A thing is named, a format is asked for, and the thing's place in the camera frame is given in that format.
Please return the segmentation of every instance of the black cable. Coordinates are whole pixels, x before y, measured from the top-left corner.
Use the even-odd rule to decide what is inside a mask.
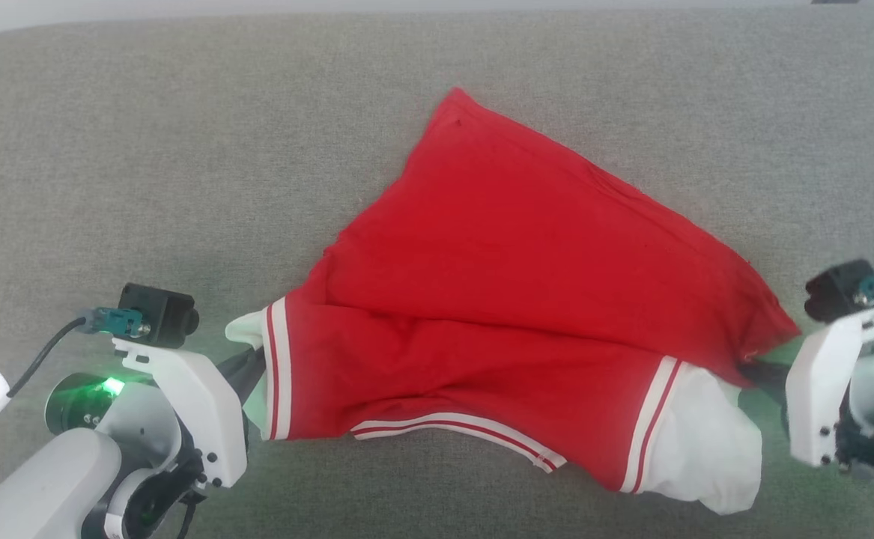
[[[194,520],[194,513],[197,512],[197,504],[187,504],[187,512],[183,515],[183,524],[180,525],[180,533],[177,534],[177,539],[184,539],[187,532],[190,530],[190,521]]]
[[[87,322],[87,318],[77,318],[77,320],[74,320],[73,322],[70,322],[70,324],[61,328],[61,331],[57,332],[56,335],[53,335],[53,337],[50,338],[50,341],[47,341],[47,344],[43,345],[43,349],[38,352],[37,357],[34,358],[33,362],[31,362],[27,371],[23,371],[23,374],[20,375],[20,379],[16,381],[14,386],[11,386],[11,390],[7,392],[7,398],[13,399],[15,395],[18,395],[20,388],[23,388],[23,385],[30,381],[30,377],[34,376],[34,373],[37,372],[40,364],[43,364],[43,360],[47,359],[47,354],[50,353],[50,350],[56,346],[62,338],[64,338],[64,335],[84,325],[85,322]]]
[[[28,366],[27,371],[23,372],[23,375],[20,375],[18,381],[16,381],[16,383],[14,383],[14,386],[12,386],[9,392],[7,392],[7,398],[11,399],[14,398],[15,395],[18,395],[20,389],[23,388],[23,386],[25,386],[25,384],[30,381],[31,377],[34,376],[34,373],[37,372],[40,364],[43,364],[43,360],[47,359],[47,355],[50,354],[50,350],[53,349],[53,347],[56,346],[57,343],[62,340],[62,338],[64,338],[64,335],[84,325],[86,321],[87,320],[84,317],[77,318],[77,320],[71,321],[66,326],[64,326],[61,331],[57,332],[56,335],[53,335],[53,337],[50,338],[50,341],[47,341],[47,344],[44,344],[43,348],[40,349],[37,357],[34,358],[34,361],[31,362],[30,366]]]

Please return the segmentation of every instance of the red garment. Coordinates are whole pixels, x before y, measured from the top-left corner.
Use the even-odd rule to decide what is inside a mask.
[[[460,90],[306,283],[228,327],[265,347],[266,437],[443,427],[628,492],[684,362],[744,385],[798,333],[727,246]]]

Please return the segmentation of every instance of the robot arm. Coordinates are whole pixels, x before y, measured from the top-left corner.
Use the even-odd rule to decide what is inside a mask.
[[[831,267],[807,291],[807,313],[829,325],[806,338],[790,368],[741,370],[783,405],[796,460],[874,475],[874,269],[862,260]]]
[[[241,409],[264,372],[261,350],[215,366],[200,354],[143,344],[183,344],[196,324],[192,299],[128,285],[121,303],[88,326],[119,335],[116,354],[146,383],[87,374],[51,393],[46,423],[57,434],[0,485],[0,537],[145,539],[177,502],[232,487],[247,467]],[[146,296],[153,310],[140,296]]]

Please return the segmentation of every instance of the white bracket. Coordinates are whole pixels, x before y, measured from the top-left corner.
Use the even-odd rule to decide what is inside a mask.
[[[874,308],[838,318],[806,338],[786,376],[789,453],[810,466],[835,458],[840,405],[862,345],[874,341]]]
[[[201,450],[207,480],[233,487],[247,471],[240,399],[207,356],[115,338],[125,368],[154,378]]]

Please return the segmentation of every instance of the gray background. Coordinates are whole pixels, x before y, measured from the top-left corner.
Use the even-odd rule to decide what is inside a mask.
[[[860,0],[0,0],[0,31],[61,22],[263,13],[770,7]],[[862,0],[874,6],[874,0]]]
[[[309,15],[0,34],[0,368],[138,281],[197,298],[187,347],[302,282],[401,170],[453,85],[737,249],[803,327],[803,283],[874,261],[874,9]],[[792,358],[793,348],[778,357]],[[0,418],[0,480],[49,439],[43,399],[121,372],[74,335]],[[755,508],[615,495],[454,433],[255,443],[207,537],[874,537],[874,484],[787,457]],[[180,513],[162,537],[173,537]]]

